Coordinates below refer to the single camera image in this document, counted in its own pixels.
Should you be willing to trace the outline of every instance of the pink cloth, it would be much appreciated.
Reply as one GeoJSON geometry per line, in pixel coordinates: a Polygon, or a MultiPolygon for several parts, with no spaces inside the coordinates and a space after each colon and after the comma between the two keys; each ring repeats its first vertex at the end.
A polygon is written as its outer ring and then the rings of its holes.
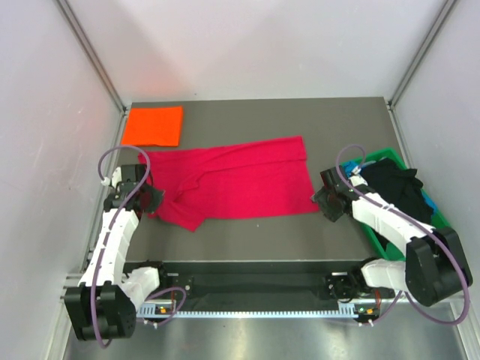
{"type": "MultiPolygon", "coordinates": [[[[147,151],[154,186],[165,190],[154,214],[195,231],[206,218],[245,219],[318,212],[300,136],[241,145],[147,151]]],[[[140,162],[145,158],[140,155],[140,162]]]]}

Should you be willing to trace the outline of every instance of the blue cloth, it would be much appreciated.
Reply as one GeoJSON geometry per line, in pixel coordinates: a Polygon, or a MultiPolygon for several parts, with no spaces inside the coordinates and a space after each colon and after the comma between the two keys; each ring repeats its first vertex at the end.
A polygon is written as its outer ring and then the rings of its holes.
{"type": "Polygon", "coordinates": [[[347,161],[342,164],[343,169],[345,170],[346,176],[350,177],[352,176],[352,171],[358,166],[358,164],[355,161],[347,161]]]}
{"type": "MultiPolygon", "coordinates": [[[[376,163],[376,161],[373,161],[373,160],[372,161],[367,161],[363,164],[363,166],[361,168],[363,169],[364,167],[367,167],[368,165],[375,164],[375,163],[376,163]]],[[[346,176],[347,177],[352,176],[353,169],[355,169],[358,165],[359,165],[359,163],[357,163],[356,161],[353,161],[353,160],[346,161],[346,162],[342,163],[342,167],[345,169],[346,176]]]]}

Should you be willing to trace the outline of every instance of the green basket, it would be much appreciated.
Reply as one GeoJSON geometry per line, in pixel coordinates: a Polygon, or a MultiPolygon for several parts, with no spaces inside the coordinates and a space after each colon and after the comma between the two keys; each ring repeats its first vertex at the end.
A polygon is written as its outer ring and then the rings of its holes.
{"type": "MultiPolygon", "coordinates": [[[[367,159],[365,161],[378,161],[382,158],[392,159],[401,169],[405,170],[407,168],[401,156],[393,148],[384,148],[382,150],[372,152],[371,154],[367,155],[367,159]]],[[[357,157],[356,159],[353,159],[353,161],[359,163],[360,161],[362,161],[362,158],[357,157]]],[[[443,217],[440,211],[437,211],[436,214],[432,217],[431,225],[437,228],[450,226],[449,222],[443,217]]],[[[379,254],[379,256],[384,259],[393,261],[405,260],[404,255],[391,242],[387,244],[386,250],[383,250],[383,246],[380,244],[380,241],[378,240],[375,232],[372,230],[371,227],[365,225],[364,223],[361,223],[361,228],[365,231],[365,234],[367,234],[368,240],[372,244],[376,253],[379,254]]]]}

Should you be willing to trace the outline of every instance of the gray table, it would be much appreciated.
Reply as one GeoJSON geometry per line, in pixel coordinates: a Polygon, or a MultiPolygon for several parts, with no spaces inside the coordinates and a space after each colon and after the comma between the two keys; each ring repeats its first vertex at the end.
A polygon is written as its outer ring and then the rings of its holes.
{"type": "MultiPolygon", "coordinates": [[[[369,152],[399,151],[381,97],[341,99],[223,100],[137,103],[135,107],[182,105],[179,149],[222,146],[302,135],[316,189],[320,170],[332,167],[339,150],[361,143],[369,152]]],[[[351,158],[358,153],[351,153],[351,158]]],[[[122,151],[120,164],[137,162],[122,151]]],[[[360,260],[373,255],[365,235],[347,216],[327,221],[320,213],[250,220],[206,220],[196,232],[144,217],[128,260],[360,260]]]]}

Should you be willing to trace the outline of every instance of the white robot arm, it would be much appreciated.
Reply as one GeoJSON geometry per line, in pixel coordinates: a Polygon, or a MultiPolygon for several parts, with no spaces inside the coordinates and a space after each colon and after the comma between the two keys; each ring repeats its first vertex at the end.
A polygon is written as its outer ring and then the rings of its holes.
{"type": "MultiPolygon", "coordinates": [[[[360,175],[349,178],[351,185],[379,206],[351,191],[341,181],[335,168],[325,170],[320,175],[323,187],[312,200],[319,204],[330,221],[336,221],[347,213],[385,237],[405,256],[405,261],[365,260],[360,267],[351,271],[349,278],[356,282],[352,288],[360,293],[368,293],[379,287],[406,291],[425,306],[431,306],[462,289],[460,279],[445,254],[424,231],[406,218],[389,211],[393,208],[401,212],[368,187],[360,175]]],[[[434,233],[447,246],[470,286],[472,274],[458,234],[449,227],[435,229],[425,223],[421,223],[421,226],[434,233]]]]}
{"type": "Polygon", "coordinates": [[[145,172],[146,166],[142,164],[120,166],[112,180],[103,183],[111,186],[112,191],[103,202],[97,244],[78,286],[68,288],[64,296],[73,330],[80,340],[95,339],[90,302],[93,285],[97,298],[94,306],[97,327],[104,339],[129,338],[135,329],[137,311],[160,286],[157,268],[142,267],[124,274],[125,257],[142,214],[155,212],[164,195],[163,191],[143,184],[124,208],[120,208],[145,172]]]}

